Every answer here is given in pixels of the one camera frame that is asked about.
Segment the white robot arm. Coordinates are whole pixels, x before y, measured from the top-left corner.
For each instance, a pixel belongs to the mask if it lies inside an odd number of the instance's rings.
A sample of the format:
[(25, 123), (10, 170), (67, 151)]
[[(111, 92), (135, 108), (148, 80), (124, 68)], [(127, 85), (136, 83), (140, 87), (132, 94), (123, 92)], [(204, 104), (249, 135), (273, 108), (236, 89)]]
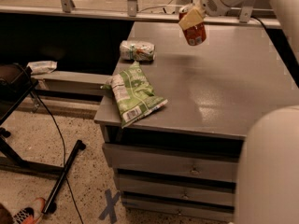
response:
[[(247, 0), (199, 0), (203, 16), (218, 16)], [(299, 59), (299, 0), (268, 0)], [(231, 224), (298, 224), (299, 106), (264, 115), (249, 130), (239, 158)]]

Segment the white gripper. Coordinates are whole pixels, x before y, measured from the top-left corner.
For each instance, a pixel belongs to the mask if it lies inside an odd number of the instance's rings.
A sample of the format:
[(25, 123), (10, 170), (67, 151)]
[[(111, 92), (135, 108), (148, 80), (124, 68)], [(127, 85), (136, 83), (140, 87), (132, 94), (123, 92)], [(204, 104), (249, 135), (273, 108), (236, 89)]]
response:
[[(216, 17), (224, 15), (233, 6), (245, 0), (200, 0), (199, 4), (208, 16)], [(185, 31), (204, 21), (199, 8), (193, 7), (178, 22), (180, 28)]]

